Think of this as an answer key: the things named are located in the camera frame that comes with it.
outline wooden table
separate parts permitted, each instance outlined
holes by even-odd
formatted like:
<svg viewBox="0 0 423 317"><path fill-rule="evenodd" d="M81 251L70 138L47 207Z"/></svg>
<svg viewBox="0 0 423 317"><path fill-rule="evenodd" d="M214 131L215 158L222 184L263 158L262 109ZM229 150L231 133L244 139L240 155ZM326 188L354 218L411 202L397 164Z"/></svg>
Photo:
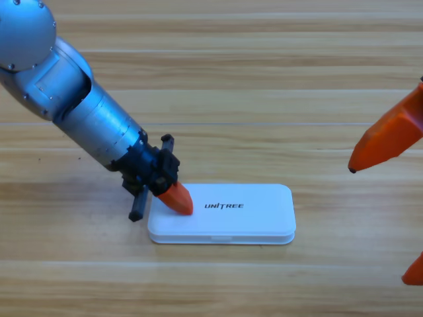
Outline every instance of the wooden table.
<svg viewBox="0 0 423 317"><path fill-rule="evenodd" d="M423 75L421 0L50 0L183 182L292 189L289 246L165 246L110 173L0 90L0 316L422 316L423 142L352 148Z"/></svg>

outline orange fingertip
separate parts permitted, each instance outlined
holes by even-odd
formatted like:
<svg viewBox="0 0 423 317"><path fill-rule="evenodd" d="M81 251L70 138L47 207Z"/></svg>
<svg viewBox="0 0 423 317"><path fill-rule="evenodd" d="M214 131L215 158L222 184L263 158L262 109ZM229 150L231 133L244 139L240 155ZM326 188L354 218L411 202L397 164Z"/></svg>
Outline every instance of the orange fingertip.
<svg viewBox="0 0 423 317"><path fill-rule="evenodd" d="M423 83L384 114L354 148L348 168L355 173L399 156L423 137Z"/></svg>
<svg viewBox="0 0 423 317"><path fill-rule="evenodd" d="M157 198L181 215L189 216L193 214L194 205L191 195L180 182L173 184L167 192L158 195Z"/></svg>
<svg viewBox="0 0 423 317"><path fill-rule="evenodd" d="M410 286L423 286L423 252L402 277L403 283Z"/></svg>

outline unitree logo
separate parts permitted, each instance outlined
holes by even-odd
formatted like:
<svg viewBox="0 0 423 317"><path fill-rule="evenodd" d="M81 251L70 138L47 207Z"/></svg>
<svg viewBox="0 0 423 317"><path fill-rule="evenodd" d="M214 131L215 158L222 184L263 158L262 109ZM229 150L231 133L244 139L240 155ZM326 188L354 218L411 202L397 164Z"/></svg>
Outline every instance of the unitree logo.
<svg viewBox="0 0 423 317"><path fill-rule="evenodd" d="M218 203L217 205L208 204L204 206L205 208L244 208L243 203Z"/></svg>

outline silver robotic arm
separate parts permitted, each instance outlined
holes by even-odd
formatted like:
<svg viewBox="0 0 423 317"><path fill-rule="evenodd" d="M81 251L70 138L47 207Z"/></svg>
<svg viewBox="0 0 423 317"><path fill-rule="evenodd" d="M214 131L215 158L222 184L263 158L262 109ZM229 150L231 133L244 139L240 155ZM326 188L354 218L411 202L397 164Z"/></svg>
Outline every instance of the silver robotic arm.
<svg viewBox="0 0 423 317"><path fill-rule="evenodd" d="M57 24L39 0L0 0L0 83L32 113L53 122L97 162L121 172L134 196L132 221L143 217L148 191L171 209L192 214L178 181L174 139L161 149L95 81L84 57L57 36Z"/></svg>

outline white plastic case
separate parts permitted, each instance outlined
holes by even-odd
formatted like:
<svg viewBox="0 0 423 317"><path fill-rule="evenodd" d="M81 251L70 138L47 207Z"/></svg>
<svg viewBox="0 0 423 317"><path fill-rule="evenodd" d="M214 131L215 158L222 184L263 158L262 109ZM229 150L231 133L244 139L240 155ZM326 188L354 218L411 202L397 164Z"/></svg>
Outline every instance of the white plastic case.
<svg viewBox="0 0 423 317"><path fill-rule="evenodd" d="M296 222L281 184L184 184L194 213L179 215L153 197L150 239L163 244L288 244Z"/></svg>

